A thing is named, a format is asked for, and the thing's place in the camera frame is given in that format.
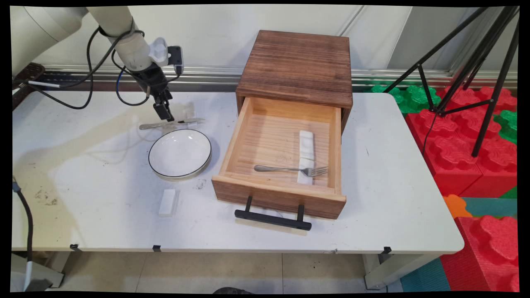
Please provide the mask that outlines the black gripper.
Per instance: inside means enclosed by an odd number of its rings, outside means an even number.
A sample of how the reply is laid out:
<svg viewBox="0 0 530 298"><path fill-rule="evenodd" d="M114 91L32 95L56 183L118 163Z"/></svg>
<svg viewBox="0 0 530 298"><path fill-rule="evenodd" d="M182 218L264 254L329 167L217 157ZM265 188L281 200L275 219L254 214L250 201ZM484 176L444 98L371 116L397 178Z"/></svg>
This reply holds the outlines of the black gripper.
<svg viewBox="0 0 530 298"><path fill-rule="evenodd" d="M161 67L157 64L151 64L144 70L133 71L132 76L143 91L147 91L148 87L150 87L149 94L155 100L153 108L159 118L165 121L174 121L169 102L172 96L167 87L167 80Z"/></svg>

